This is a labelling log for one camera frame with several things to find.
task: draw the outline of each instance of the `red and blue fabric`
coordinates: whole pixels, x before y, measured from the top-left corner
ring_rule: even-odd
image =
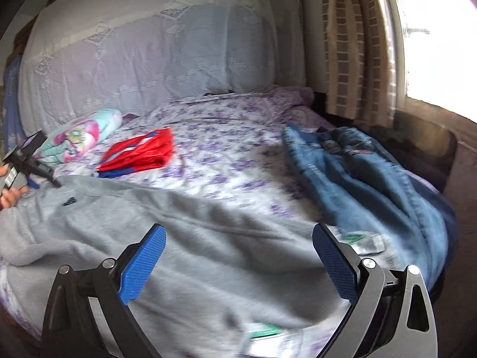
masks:
[[[133,172],[166,166],[174,153],[170,128],[156,129],[147,135],[114,144],[101,158],[100,178],[116,178]]]

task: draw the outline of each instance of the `blue fabric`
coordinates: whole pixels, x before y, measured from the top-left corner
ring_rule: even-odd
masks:
[[[18,110],[18,78],[20,76],[21,54],[7,66],[3,74],[5,96],[3,97],[3,139],[6,151],[21,145],[27,138]]]
[[[40,185],[37,182],[28,178],[28,187],[30,187],[31,189],[38,190],[40,188]]]
[[[318,202],[324,223],[387,235],[402,260],[421,269],[430,290],[445,264],[447,231],[399,163],[355,128],[306,133],[291,125],[282,139],[289,165]]]
[[[434,191],[422,184],[419,180],[409,177],[416,192],[425,200],[433,205],[439,211],[444,219],[445,228],[447,230],[447,240],[449,248],[447,250],[447,258],[445,264],[448,265],[454,258],[457,246],[459,246],[459,227],[457,226],[457,215],[449,201],[439,191]]]
[[[122,168],[122,169],[112,169],[111,171],[99,171],[98,178],[108,178],[113,179],[117,178],[118,176],[123,176],[127,174],[131,174],[134,172],[134,168]]]

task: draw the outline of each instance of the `purple floral pattern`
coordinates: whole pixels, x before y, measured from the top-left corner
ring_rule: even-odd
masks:
[[[309,220],[307,197],[284,163],[281,129],[332,127],[311,111],[307,88],[274,87],[264,93],[209,95],[172,101],[138,117],[56,175],[91,175],[109,147],[158,127],[173,130],[176,154],[166,168],[125,175],[143,186],[177,189],[220,199],[263,214]]]
[[[33,322],[23,312],[18,300],[13,293],[7,280],[8,263],[0,257],[0,305],[7,310],[18,325],[26,330],[30,335],[40,340],[41,330],[33,326]]]

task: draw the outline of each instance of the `curtain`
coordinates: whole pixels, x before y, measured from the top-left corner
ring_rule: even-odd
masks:
[[[326,111],[359,126],[393,124],[394,29],[388,0],[323,0]]]

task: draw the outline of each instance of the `window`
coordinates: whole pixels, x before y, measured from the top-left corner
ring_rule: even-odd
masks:
[[[398,0],[407,96],[477,122],[477,9],[470,0]]]

